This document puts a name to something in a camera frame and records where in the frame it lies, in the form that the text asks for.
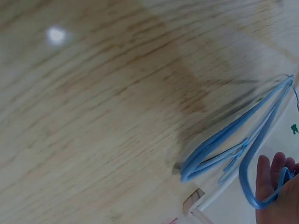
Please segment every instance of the wood grain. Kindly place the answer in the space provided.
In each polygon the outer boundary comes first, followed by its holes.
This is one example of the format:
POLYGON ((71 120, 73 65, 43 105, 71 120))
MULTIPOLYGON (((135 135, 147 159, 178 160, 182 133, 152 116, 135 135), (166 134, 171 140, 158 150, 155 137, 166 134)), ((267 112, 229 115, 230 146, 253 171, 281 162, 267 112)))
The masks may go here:
POLYGON ((1 0, 0 223, 158 224, 206 118, 299 63, 294 0, 1 0), (51 44, 47 30, 66 39, 51 44))

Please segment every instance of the blue lanyard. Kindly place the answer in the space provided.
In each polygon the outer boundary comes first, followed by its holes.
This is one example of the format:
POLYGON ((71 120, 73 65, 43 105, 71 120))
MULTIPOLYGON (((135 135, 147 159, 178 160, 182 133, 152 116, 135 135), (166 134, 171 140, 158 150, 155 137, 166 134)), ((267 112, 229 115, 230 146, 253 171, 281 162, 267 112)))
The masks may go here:
MULTIPOLYGON (((280 179, 278 182, 277 190, 268 198, 263 201, 258 201, 251 191, 249 181, 248 181, 248 166, 259 149, 263 139, 265 138, 277 111, 286 97, 287 93, 291 88, 293 88, 294 76, 287 76, 285 80, 279 83, 270 93, 262 99, 258 104, 252 107, 250 110, 245 112, 241 117, 230 123, 228 126, 220 130, 218 133, 214 134, 211 138, 204 141, 200 146, 198 146, 194 152, 187 158, 184 162, 180 174, 181 181, 187 182, 195 177, 201 175, 202 173, 214 168, 215 166, 223 163, 224 161, 231 159, 230 163, 224 168, 224 174, 218 181, 219 184, 224 183, 232 174, 233 171, 239 167, 239 178, 243 189, 243 192, 248 200, 248 202, 256 209, 264 209, 268 207, 271 202, 275 201, 282 185, 294 177, 294 173, 291 173, 287 167, 284 167, 280 173, 280 179), (265 103, 272 98, 275 94, 278 94, 275 102, 271 105, 271 108, 264 115, 262 121, 258 127, 249 135, 249 137, 243 139, 237 145, 229 148, 228 150, 214 156, 211 159, 204 160, 211 152, 217 149, 223 142, 225 142, 232 134, 234 134, 248 119, 255 114, 265 103), (242 159, 240 166, 233 169, 234 165, 245 152, 245 150, 250 146, 244 158, 242 159)), ((293 88, 296 99, 297 108, 299 111, 299 100, 298 95, 293 88)))

